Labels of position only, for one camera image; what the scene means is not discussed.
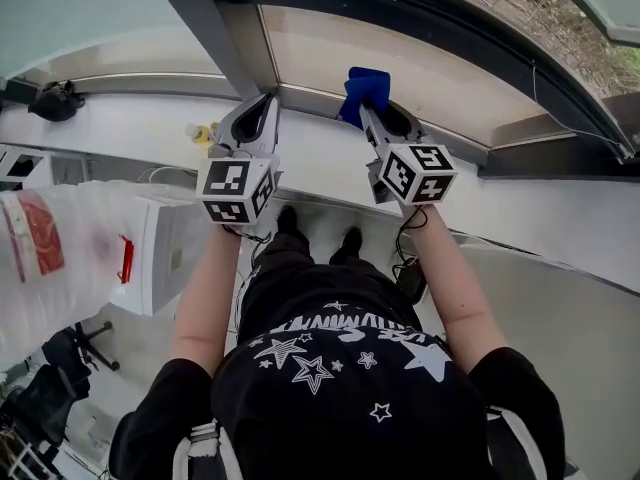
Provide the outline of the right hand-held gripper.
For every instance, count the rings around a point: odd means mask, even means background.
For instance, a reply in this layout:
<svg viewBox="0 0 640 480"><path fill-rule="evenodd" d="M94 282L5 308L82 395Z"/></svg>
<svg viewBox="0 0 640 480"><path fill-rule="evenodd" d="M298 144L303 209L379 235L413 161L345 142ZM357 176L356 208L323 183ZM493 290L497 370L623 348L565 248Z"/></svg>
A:
<svg viewBox="0 0 640 480"><path fill-rule="evenodd" d="M361 103L359 115L377 155L367 165L375 203L395 200L402 206L421 206L443 201L458 171L444 146L422 141L425 132L418 119L400 105L388 105L381 118Z"/></svg>

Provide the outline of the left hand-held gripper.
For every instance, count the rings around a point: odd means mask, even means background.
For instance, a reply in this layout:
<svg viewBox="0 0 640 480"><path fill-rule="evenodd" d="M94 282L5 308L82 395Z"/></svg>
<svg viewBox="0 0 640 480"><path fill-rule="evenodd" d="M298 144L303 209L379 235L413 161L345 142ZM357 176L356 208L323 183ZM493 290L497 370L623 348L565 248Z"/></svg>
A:
<svg viewBox="0 0 640 480"><path fill-rule="evenodd" d="M218 124L216 157L198 170L196 199L217 224L256 224L277 189L279 98L242 102Z"/></svg>

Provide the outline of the blue cloth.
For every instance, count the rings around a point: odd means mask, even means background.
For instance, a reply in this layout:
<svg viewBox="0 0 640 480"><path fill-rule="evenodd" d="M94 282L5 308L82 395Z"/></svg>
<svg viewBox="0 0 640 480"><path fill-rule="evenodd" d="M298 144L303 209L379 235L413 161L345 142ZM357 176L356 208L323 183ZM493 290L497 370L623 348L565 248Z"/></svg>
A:
<svg viewBox="0 0 640 480"><path fill-rule="evenodd" d="M360 106L366 104L376 112L388 107L391 76L388 72L353 66L344 83L346 98L338 113L342 121L363 130Z"/></svg>

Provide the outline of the large window glass pane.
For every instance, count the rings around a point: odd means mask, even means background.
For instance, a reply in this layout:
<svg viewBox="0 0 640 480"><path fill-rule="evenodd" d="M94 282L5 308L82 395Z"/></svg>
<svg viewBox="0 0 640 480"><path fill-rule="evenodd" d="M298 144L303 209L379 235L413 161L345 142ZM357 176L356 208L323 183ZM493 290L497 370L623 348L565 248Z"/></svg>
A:
<svg viewBox="0 0 640 480"><path fill-rule="evenodd" d="M487 147L558 135L530 97L438 47L388 29L321 12L260 9L281 86L336 113L352 67L385 71L391 99L422 121Z"/></svg>

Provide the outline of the narrow window glass pane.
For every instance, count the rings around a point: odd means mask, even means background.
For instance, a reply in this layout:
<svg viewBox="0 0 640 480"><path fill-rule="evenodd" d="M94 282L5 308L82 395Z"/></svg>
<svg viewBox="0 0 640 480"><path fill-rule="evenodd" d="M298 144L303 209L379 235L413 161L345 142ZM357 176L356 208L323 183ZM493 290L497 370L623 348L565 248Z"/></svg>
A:
<svg viewBox="0 0 640 480"><path fill-rule="evenodd" d="M86 48L102 65L200 70L209 62L168 0L0 0L0 79Z"/></svg>

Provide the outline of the person's right forearm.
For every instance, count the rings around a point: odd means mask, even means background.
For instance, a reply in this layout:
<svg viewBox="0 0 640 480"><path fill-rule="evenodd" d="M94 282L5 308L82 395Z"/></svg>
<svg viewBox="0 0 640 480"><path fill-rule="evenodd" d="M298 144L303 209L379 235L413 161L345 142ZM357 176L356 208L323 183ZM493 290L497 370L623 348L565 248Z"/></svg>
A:
<svg viewBox="0 0 640 480"><path fill-rule="evenodd" d="M433 206L402 209L409 234L455 361L470 372L505 347L493 310L467 260Z"/></svg>

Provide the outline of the person's left forearm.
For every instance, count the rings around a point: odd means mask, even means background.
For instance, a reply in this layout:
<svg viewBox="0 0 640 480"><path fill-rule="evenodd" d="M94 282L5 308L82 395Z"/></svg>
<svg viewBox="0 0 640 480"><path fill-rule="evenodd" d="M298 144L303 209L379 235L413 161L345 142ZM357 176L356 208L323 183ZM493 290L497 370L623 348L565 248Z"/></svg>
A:
<svg viewBox="0 0 640 480"><path fill-rule="evenodd" d="M177 306L171 357L209 375L224 357L240 245L239 236L213 224Z"/></svg>

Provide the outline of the white windowsill ledge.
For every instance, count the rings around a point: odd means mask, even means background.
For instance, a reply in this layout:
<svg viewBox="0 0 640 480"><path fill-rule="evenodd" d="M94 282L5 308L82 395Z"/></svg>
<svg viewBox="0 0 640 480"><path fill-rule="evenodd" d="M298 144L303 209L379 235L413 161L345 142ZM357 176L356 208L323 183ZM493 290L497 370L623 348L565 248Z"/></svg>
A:
<svg viewBox="0 0 640 480"><path fill-rule="evenodd" d="M23 106L0 112L0 142L196 168L203 147L190 124L220 120L225 100L161 95L94 95L70 120L45 121ZM285 110L279 143L285 189L369 206L364 135L339 121ZM439 211L447 225L536 253L640 293L640 185L604 181L484 180L456 162Z"/></svg>

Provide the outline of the person's black shoe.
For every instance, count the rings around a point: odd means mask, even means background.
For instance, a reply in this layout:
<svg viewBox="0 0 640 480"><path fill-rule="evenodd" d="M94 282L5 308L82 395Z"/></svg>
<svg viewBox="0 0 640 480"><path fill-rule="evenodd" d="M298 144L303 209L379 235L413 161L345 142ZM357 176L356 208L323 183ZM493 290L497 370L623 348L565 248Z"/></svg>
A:
<svg viewBox="0 0 640 480"><path fill-rule="evenodd" d="M276 219L276 224L278 233L287 235L299 233L298 216L296 210L290 205L285 205L281 208Z"/></svg>
<svg viewBox="0 0 640 480"><path fill-rule="evenodd" d="M350 227L343 237L341 246L331 256L329 263L332 265L340 265L349 259L358 259L362 243L363 237L361 230L356 226Z"/></svg>

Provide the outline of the black rectangular bin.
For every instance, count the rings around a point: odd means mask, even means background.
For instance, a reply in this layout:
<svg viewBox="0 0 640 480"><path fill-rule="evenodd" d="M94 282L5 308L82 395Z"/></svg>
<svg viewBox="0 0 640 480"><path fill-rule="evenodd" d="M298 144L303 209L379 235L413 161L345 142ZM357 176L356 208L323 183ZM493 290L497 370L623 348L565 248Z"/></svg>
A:
<svg viewBox="0 0 640 480"><path fill-rule="evenodd" d="M400 265L397 270L396 285L413 305L422 300L427 282L417 258L410 258Z"/></svg>

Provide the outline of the person's black trousers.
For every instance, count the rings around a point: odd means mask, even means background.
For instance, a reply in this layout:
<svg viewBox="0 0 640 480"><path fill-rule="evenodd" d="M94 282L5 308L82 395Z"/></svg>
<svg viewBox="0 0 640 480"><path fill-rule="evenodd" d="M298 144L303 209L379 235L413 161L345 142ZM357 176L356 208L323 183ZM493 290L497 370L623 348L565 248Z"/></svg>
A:
<svg viewBox="0 0 640 480"><path fill-rule="evenodd" d="M371 263L349 256L340 264L317 264L301 232L277 232L255 262L244 292L240 343L326 304L360 308L405 327L422 326L409 299Z"/></svg>

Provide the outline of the translucent white plastic bag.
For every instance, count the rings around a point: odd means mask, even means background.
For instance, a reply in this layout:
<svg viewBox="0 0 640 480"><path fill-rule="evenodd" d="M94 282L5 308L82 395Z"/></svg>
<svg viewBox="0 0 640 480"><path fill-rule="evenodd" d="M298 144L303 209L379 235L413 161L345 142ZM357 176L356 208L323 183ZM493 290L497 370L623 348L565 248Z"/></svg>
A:
<svg viewBox="0 0 640 480"><path fill-rule="evenodd" d="M58 228L65 266L21 284L0 267L0 372L35 352L56 332L95 315L120 280L134 186L124 181L54 185L37 191Z"/></svg>

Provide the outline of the red box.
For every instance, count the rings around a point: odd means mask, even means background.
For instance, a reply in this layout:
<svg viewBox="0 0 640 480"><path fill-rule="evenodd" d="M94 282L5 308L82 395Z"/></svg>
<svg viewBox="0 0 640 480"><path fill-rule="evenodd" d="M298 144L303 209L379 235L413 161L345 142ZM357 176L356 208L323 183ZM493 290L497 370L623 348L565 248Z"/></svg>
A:
<svg viewBox="0 0 640 480"><path fill-rule="evenodd" d="M31 189L0 193L0 267L27 284L64 266L60 234L44 198Z"/></svg>

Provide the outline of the person's black star-print shirt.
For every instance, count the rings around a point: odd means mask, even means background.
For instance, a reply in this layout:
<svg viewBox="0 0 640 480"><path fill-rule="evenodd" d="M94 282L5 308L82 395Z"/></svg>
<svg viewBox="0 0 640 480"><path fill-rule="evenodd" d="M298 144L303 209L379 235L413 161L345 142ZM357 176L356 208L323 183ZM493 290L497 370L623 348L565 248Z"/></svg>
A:
<svg viewBox="0 0 640 480"><path fill-rule="evenodd" d="M209 375L167 362L134 412L123 480L171 480L218 423L243 480L562 480L559 404L509 347L470 372L431 335L326 304L240 343Z"/></svg>

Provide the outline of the white metal rack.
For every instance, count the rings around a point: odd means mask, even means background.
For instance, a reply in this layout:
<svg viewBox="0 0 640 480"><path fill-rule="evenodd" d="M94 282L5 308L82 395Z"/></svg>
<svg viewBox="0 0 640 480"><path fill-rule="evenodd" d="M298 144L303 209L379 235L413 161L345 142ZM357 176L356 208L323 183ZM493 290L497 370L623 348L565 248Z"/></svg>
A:
<svg viewBox="0 0 640 480"><path fill-rule="evenodd" d="M66 480L14 433L0 433L0 480Z"/></svg>

